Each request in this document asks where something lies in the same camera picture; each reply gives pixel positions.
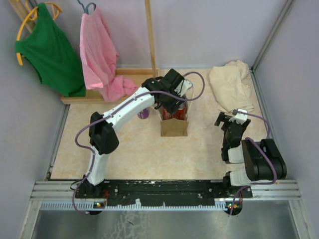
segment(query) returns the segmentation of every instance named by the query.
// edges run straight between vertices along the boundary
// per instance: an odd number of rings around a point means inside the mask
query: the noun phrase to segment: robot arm
[[[223,147],[221,156],[226,163],[244,163],[244,167],[226,173],[224,183],[227,187],[253,184],[260,180],[271,182],[274,174],[270,165],[258,151],[256,146],[247,138],[242,140],[250,119],[247,119],[247,111],[237,110],[234,116],[220,113],[215,126],[224,122]],[[273,139],[266,138],[255,144],[262,149],[275,169],[277,179],[284,179],[287,174],[286,164],[277,149]]]
[[[192,83],[186,80],[175,70],[171,69],[164,77],[150,78],[146,80],[142,87],[121,104],[104,112],[102,115],[95,112],[91,116],[91,122],[110,116],[107,120],[100,122],[89,130],[90,144],[95,152],[95,160],[92,171],[87,180],[96,186],[104,181],[104,172],[110,153],[112,153],[119,145],[119,140],[116,132],[128,122],[132,117],[136,116],[138,112],[157,103],[158,108],[164,106],[171,114],[175,113],[182,101],[176,100],[170,96],[153,94],[152,91],[165,91],[177,97],[182,97],[188,89],[192,87]]]

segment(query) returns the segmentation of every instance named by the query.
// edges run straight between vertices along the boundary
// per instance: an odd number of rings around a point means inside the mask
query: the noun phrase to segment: wooden shelf
[[[160,74],[160,69],[156,68],[156,76]],[[132,79],[137,87],[140,87],[141,84],[148,78],[153,77],[152,69],[151,68],[118,68],[116,70],[116,75],[124,75],[130,79]],[[121,103],[128,96],[121,97],[116,102],[111,103]],[[61,101],[68,105],[68,104],[107,104],[103,97],[100,95],[98,91],[86,90],[86,94],[84,97],[61,97]]]

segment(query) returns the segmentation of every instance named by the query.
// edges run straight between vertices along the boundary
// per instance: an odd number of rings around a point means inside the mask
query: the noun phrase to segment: wooden pole
[[[151,13],[150,0],[145,0],[145,9],[146,9],[146,20],[148,23],[148,32],[149,32],[152,73],[153,73],[153,77],[156,77],[157,75],[156,75],[156,64],[155,64],[155,47],[154,47],[152,13]]]
[[[21,21],[23,21],[25,17],[29,14],[23,3],[19,0],[8,0],[8,2],[11,4],[12,8],[14,9],[18,17],[21,19]],[[34,21],[27,21],[25,26],[31,33],[35,27],[35,23]]]

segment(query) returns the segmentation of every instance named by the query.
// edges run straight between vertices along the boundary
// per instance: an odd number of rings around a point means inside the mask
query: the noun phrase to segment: purple wall
[[[319,1],[295,1],[257,77],[288,172],[319,236],[318,12]]]
[[[79,45],[81,5],[54,0],[57,20]],[[82,0],[86,6],[90,0]],[[144,0],[95,0],[120,54],[120,67],[151,66]],[[242,59],[252,66],[286,0],[153,0],[157,65],[203,68]]]
[[[6,0],[0,20],[0,238],[13,239],[35,180],[44,178],[63,105],[26,60],[19,66],[14,44],[21,21]]]

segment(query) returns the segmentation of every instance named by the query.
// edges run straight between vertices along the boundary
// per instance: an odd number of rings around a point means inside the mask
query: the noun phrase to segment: beige cloth
[[[216,101],[220,104],[217,109],[223,112],[231,112],[236,109],[251,112],[254,109],[249,101],[251,88],[242,83],[248,74],[249,66],[241,60],[212,68],[209,73],[209,81]]]

